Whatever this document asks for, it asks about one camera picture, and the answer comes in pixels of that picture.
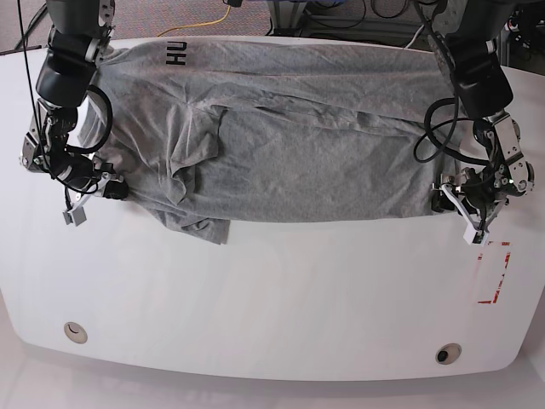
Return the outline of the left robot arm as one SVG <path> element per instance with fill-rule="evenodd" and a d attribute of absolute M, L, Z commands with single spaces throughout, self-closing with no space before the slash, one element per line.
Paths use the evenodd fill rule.
<path fill-rule="evenodd" d="M 428 108 L 425 135 L 440 152 L 466 164 L 460 174 L 442 177 L 433 208 L 456 210 L 467 224 L 464 239 L 470 245 L 483 245 L 508 199 L 527 194 L 535 181 L 519 144 L 519 126 L 506 110 L 513 91 L 497 56 L 496 39 L 517 6 L 516 1 L 437 1 L 432 16 L 422 20 L 453 91 L 451 98 Z M 472 121 L 485 159 L 468 157 L 437 139 L 431 119 L 448 105 Z"/>

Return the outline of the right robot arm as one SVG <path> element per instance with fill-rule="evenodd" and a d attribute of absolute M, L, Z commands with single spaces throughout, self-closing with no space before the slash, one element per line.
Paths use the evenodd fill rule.
<path fill-rule="evenodd" d="M 127 182 L 113 165 L 97 158 L 112 131 L 112 104 L 92 83 L 97 61 L 109 46 L 116 4 L 113 1 L 47 1 L 52 20 L 46 58 L 37 82 L 30 84 L 32 121 L 20 162 L 30 172 L 49 175 L 64 187 L 67 224 L 85 221 L 85 202 L 92 196 L 123 200 Z M 106 109 L 106 125 L 90 147 L 69 144 L 77 110 L 88 95 Z"/>

